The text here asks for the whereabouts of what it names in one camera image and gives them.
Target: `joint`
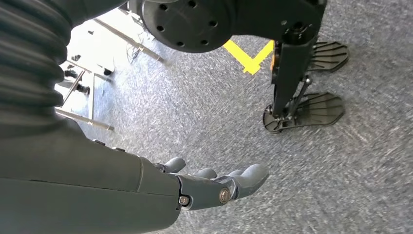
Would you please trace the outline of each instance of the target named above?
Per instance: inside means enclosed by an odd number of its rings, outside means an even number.
[[[231,198],[231,192],[228,188],[223,188],[220,191],[219,200],[222,204],[227,204]]]

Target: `robotic hand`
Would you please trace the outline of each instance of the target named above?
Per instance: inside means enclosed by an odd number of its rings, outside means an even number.
[[[211,168],[202,169],[192,175],[178,174],[185,165],[185,161],[178,157],[166,164],[154,163],[161,172],[172,173],[178,178],[178,203],[183,210],[222,206],[229,201],[244,198],[255,193],[269,176],[268,169],[260,164],[218,178],[217,173]]]

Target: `metal frame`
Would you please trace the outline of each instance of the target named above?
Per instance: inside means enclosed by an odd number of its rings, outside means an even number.
[[[97,76],[98,74],[92,72],[91,70],[89,70],[89,69],[87,69],[83,66],[78,65],[76,62],[69,61],[69,60],[68,60],[68,62],[71,63],[74,66],[82,68],[83,71],[77,76],[76,80],[74,81],[74,83],[70,87],[69,92],[67,93],[67,95],[65,96],[65,98],[63,100],[63,105],[66,103],[67,99],[69,99],[70,94],[72,94],[72,92],[75,90],[76,86],[79,84],[80,79],[83,77],[83,75],[86,73],[86,71],[88,71],[88,72],[93,74],[92,83],[91,83],[91,86],[90,86],[91,92],[89,94],[88,117],[83,117],[83,116],[80,116],[80,115],[72,113],[72,112],[64,111],[64,110],[62,110],[61,107],[60,108],[58,108],[58,107],[55,108],[56,113],[58,113],[61,116],[67,117],[67,118],[71,118],[71,119],[74,119],[74,120],[79,120],[79,121],[85,122],[89,125],[98,126],[98,127],[104,128],[106,130],[113,131],[114,130],[113,126],[108,125],[108,124],[103,123],[103,122],[96,121],[96,120],[93,119],[93,113],[94,113],[94,77]],[[99,75],[98,77],[106,80],[106,78],[102,75]]]

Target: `bolt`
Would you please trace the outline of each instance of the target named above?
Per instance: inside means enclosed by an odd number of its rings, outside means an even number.
[[[310,78],[305,79],[305,83],[310,85],[313,81]]]
[[[230,198],[231,198],[231,193],[229,192],[229,189],[228,188],[221,189],[220,196],[219,196],[220,202],[222,204],[227,204]]]
[[[179,204],[181,204],[183,206],[186,206],[186,205],[189,204],[189,198],[186,197],[186,196],[180,196],[178,202],[179,202]]]

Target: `screw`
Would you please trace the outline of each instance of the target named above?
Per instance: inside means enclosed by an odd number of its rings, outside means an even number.
[[[231,198],[231,193],[229,192],[229,189],[228,188],[223,188],[220,191],[220,196],[219,196],[220,202],[222,204],[227,204],[229,202],[230,198]]]
[[[189,197],[180,196],[178,202],[179,202],[179,204],[181,204],[181,205],[183,205],[183,206],[186,206],[186,205],[189,204]]]

